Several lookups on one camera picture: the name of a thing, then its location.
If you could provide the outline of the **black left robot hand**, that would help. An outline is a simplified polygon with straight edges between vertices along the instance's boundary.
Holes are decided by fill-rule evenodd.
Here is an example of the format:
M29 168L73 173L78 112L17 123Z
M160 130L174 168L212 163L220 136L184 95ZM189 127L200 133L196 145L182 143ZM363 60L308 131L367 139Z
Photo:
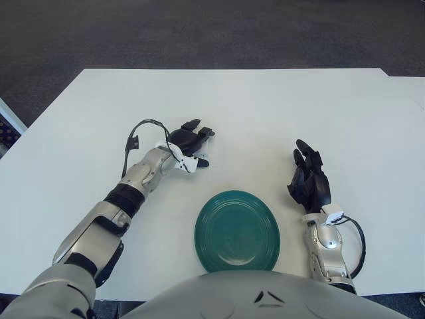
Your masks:
M215 135L213 130L208 127L203 127L195 133L195 129L200 123L199 119L194 119L184 123L179 129L170 133L169 141L178 146L184 156L194 156L201 150L207 140Z

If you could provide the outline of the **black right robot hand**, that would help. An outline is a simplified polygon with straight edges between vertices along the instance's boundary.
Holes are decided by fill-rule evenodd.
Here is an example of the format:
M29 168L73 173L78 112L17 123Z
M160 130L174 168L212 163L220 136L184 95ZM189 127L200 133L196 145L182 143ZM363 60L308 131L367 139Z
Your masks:
M331 203L331 191L323 162L318 151L301 139L296 140L293 152L296 170L287 186L291 197L302 205L307 214L320 213L324 205Z

